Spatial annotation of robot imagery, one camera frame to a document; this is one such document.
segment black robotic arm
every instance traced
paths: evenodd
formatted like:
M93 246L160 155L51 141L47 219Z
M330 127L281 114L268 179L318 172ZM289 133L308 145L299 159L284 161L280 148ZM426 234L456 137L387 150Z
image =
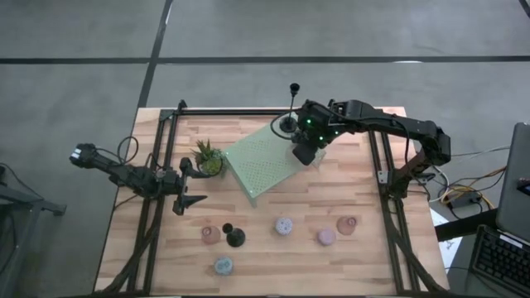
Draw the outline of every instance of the black robotic arm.
M184 209L206 199L206 195L186 195L186 181L191 178L210 178L193 169L191 160L181 159L181 175L168 167L154 171L147 166L132 166L113 161L99 154L94 144L78 144L70 155L72 164L84 169L98 169L109 174L108 179L117 186L127 186L145 199L158 199L160 195L177 195L173 212L183 215Z
M292 141L297 144L293 154L304 165L315 159L318 148L325 148L341 134L386 132L408 140L418 140L422 150L406 165L389 173L387 195L407 197L408 184L430 166L442 166L451 160L451 139L433 121L420 121L385 113L367 103L350 100L328 107L307 100L300 109L297 130Z

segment potted plant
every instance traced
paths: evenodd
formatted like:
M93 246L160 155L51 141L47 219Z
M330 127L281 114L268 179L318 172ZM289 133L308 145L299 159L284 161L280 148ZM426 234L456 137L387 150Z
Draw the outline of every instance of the potted plant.
M218 148L213 148L208 139L205 144L204 141L197 141L198 151L193 151L195 163L199 171L208 175L218 175L223 169L223 152Z

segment wooden tabletop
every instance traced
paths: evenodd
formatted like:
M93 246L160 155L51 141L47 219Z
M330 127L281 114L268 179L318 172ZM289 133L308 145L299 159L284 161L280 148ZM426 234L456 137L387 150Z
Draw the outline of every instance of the wooden tabletop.
M405 116L404 108L383 109ZM133 136L139 140L140 149L132 162L135 165L143 165L152 150L159 112L159 108L138 111ZM191 157L190 151L195 149L197 140L209 138L212 145L223 149L268 125L271 119L269 116L179 117L172 165L177 167L182 157ZM161 156L164 156L166 136L167 132ZM396 166L402 166L405 140L390 136L390 142ZM326 152L318 170L307 167L283 181L258 198L256 209L250 206L231 173L224 178L188 179L188 194L208 195L208 199L191 206L184 216L177 216L171 211L176 197L167 197L152 294L394 294L368 134L342 135L326 148ZM411 146L409 158L414 154ZM410 190L420 189L411 186ZM117 203L131 195L131 190L120 190ZM414 253L435 280L448 288L425 195L410 193L403 202ZM131 256L141 207L141 199L137 198L114 212L96 290L105 288ZM343 215L358 220L353 235L337 233L334 245L321 246L316 241L316 233L323 228L335 229L337 218ZM288 237L274 231L278 217L293 219L294 229ZM244 230L247 241L242 247L232 248L223 239L209 246L201 242L200 231L204 226L221 228L225 223ZM217 276L214 272L213 264L222 256L234 260L231 276ZM140 285L144 267L145 260L141 264ZM402 272L406 280L404 265Z

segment black line on floor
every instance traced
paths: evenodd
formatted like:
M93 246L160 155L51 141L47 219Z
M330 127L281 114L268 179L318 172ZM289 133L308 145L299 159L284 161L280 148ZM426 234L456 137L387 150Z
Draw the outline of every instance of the black line on floor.
M236 64L304 64L304 63L476 63L530 62L530 55L490 56L278 56L278 57L163 57L162 65L236 65Z
M138 100L138 108L145 108L147 106L147 99L149 98L149 91L151 91L152 79L155 76L155 69L157 68L157 59L160 55L164 34L166 33L167 22L169 20L169 13L173 0L166 0L160 23L158 24L157 38L152 46L151 59L147 67L146 77L143 80L142 91L140 92L140 99Z
M169 10L164 11L167 17ZM151 58L0 58L0 65L121 65L149 64L145 90L151 88L156 65L237 65L237 64L310 64L310 63L477 63L477 62L530 62L530 55L455 55L455 56L264 56L264 57L162 57L160 55L166 23L159 29Z
M519 0L519 3L521 3L521 6L523 7L523 10L526 12L527 16L530 17L530 5L528 5L528 0Z
M119 65L149 61L149 58L0 58L0 65Z

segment white paper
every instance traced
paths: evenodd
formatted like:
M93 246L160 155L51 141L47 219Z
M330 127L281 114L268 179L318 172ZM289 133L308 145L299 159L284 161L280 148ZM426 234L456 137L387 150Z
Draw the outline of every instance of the white paper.
M433 209L431 209L431 217L432 217L432 222L434 223L434 226L445 224L448 222L446 218L439 215ZM453 262L453 259L455 258L456 251L458 250L458 247L460 246L461 241L462 241L462 237L459 237L459 238L453 238L451 240L438 243L438 245L440 246L441 259L444 261L444 268L448 268L451 266L451 263Z

